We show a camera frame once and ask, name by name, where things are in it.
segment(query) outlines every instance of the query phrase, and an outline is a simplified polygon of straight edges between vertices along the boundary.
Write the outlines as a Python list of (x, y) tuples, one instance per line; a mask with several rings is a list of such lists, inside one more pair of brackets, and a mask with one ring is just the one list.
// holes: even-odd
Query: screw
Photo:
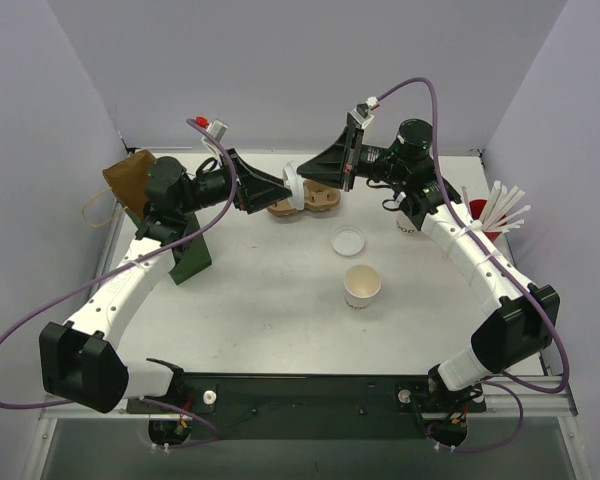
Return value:
[(411, 392), (409, 390), (400, 390), (398, 392), (398, 401), (400, 403), (411, 403)]

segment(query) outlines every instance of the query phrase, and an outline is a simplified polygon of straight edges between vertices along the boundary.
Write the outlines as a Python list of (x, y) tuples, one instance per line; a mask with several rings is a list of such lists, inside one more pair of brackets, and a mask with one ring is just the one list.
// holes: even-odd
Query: brown cloth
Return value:
[(147, 203), (145, 190), (149, 182), (149, 166), (155, 161), (156, 157), (151, 152), (140, 150), (102, 171), (113, 194), (140, 220), (144, 218), (143, 209)]

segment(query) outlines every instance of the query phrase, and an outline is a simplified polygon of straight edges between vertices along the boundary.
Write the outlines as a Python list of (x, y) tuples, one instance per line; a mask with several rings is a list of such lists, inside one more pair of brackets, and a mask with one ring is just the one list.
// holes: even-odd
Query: plastic lid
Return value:
[(364, 248), (364, 235), (356, 227), (340, 227), (331, 238), (331, 246), (339, 255), (353, 257)]

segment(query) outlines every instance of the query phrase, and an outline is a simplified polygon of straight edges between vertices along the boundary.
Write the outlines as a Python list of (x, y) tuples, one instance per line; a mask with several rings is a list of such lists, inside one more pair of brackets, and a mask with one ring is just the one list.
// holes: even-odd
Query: white wall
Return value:
[(492, 178), (533, 206), (518, 265), (562, 299), (578, 423), (600, 478), (600, 0), (570, 0), (486, 151)]
[[(346, 112), (411, 76), (439, 90), (445, 152), (484, 147), (565, 0), (50, 0), (133, 145), (199, 146), (187, 116), (238, 148), (316, 149)], [(373, 132), (429, 118), (400, 93)]]
[[(106, 109), (44, 0), (0, 1), (0, 333), (92, 277), (104, 231), (84, 224), (100, 170), (124, 157)], [(112, 199), (94, 206), (103, 219)], [(0, 351), (0, 399), (42, 399), (38, 333), (82, 298), (24, 327)], [(0, 480), (19, 478), (37, 411), (0, 410)]]

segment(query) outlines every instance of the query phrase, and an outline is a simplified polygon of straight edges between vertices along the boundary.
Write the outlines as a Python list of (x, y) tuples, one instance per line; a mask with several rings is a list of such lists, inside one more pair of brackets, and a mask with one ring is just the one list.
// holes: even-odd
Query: white table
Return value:
[[(154, 152), (178, 158), (190, 171), (206, 154)], [(250, 165), (280, 176), (290, 160), (312, 155), (242, 154)], [(470, 198), (487, 183), (476, 157), (442, 159), (445, 177)], [(442, 250), (421, 233), (406, 235), (381, 208), (386, 191), (358, 180), (332, 212), (279, 219), (266, 211), (231, 209), (205, 238), (213, 265), (180, 286), (163, 279), (127, 328), (125, 359), (160, 358), (186, 371), (218, 373), (424, 374), (469, 342), (485, 320), (472, 290)], [(208, 222), (220, 205), (199, 213)], [(355, 225), (367, 244), (355, 259), (331, 248), (333, 231)], [(124, 221), (113, 264), (135, 228)], [(506, 242), (497, 245), (508, 253)], [(382, 276), (365, 310), (342, 297), (342, 278), (356, 264)], [(538, 356), (512, 368), (542, 375)]]

